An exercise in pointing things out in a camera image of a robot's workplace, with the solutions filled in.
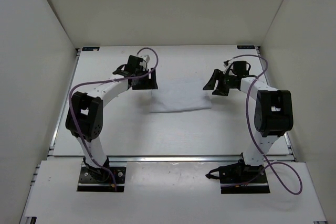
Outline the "white skirt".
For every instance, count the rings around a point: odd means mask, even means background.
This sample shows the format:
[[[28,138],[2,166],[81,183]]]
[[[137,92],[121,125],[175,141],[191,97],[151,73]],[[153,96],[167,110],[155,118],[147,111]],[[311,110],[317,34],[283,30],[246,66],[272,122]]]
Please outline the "white skirt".
[[[203,90],[200,77],[166,80],[158,89],[151,91],[150,112],[175,113],[210,109],[208,93]]]

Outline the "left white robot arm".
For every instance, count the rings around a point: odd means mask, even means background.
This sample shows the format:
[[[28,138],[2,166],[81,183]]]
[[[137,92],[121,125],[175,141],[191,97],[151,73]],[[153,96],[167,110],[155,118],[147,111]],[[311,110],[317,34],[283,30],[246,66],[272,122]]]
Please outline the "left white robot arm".
[[[109,161],[102,149],[99,135],[103,128],[103,109],[118,95],[128,90],[154,90],[158,88],[155,68],[149,68],[150,56],[130,55],[128,62],[116,68],[109,78],[95,82],[90,92],[72,92],[65,127],[79,142],[89,173],[98,181],[106,180],[111,172]]]

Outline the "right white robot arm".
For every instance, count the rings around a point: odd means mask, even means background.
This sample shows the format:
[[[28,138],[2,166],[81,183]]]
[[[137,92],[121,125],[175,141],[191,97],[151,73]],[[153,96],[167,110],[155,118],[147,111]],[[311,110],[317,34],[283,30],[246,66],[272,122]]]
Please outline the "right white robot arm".
[[[236,178],[248,182],[254,173],[261,171],[264,155],[274,142],[293,127],[291,92],[260,81],[258,76],[249,73],[251,65],[246,61],[227,61],[225,65],[225,70],[213,71],[203,90],[212,90],[213,95],[224,97],[231,89],[245,93],[246,112],[249,99],[255,101],[254,127],[251,127],[249,116],[246,116],[253,143],[242,153],[235,169]]]

